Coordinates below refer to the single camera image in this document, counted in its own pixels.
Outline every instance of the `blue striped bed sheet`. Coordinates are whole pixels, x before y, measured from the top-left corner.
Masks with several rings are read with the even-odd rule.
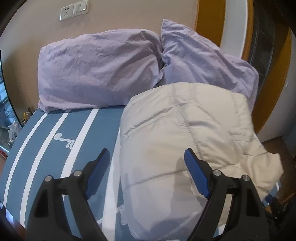
[[[0,201],[21,225],[26,227],[31,206],[45,176],[67,177],[73,171],[83,169],[87,162],[95,160],[101,150],[107,148],[111,163],[88,203],[109,241],[135,240],[126,223],[120,185],[122,112],[123,107],[50,113],[36,110],[17,137],[0,177]],[[72,234],[81,237],[67,196],[64,205]]]

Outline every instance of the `silver bolt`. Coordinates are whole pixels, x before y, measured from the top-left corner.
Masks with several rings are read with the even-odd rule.
[[[45,180],[46,182],[49,182],[49,181],[51,181],[51,179],[52,179],[52,176],[46,176],[44,180]]]
[[[82,174],[82,172],[80,170],[77,170],[74,172],[75,177],[79,177],[81,174]]]
[[[214,170],[213,173],[217,177],[221,175],[221,172],[219,170]]]
[[[242,178],[245,180],[245,181],[250,181],[250,177],[248,175],[243,175]]]

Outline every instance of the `beige wall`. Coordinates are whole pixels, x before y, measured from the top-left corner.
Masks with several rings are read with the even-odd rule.
[[[40,48],[80,34],[118,28],[146,28],[160,33],[167,18],[194,27],[197,0],[90,0],[86,15],[59,21],[60,9],[76,0],[28,0],[0,37],[4,78],[18,115],[38,104]]]

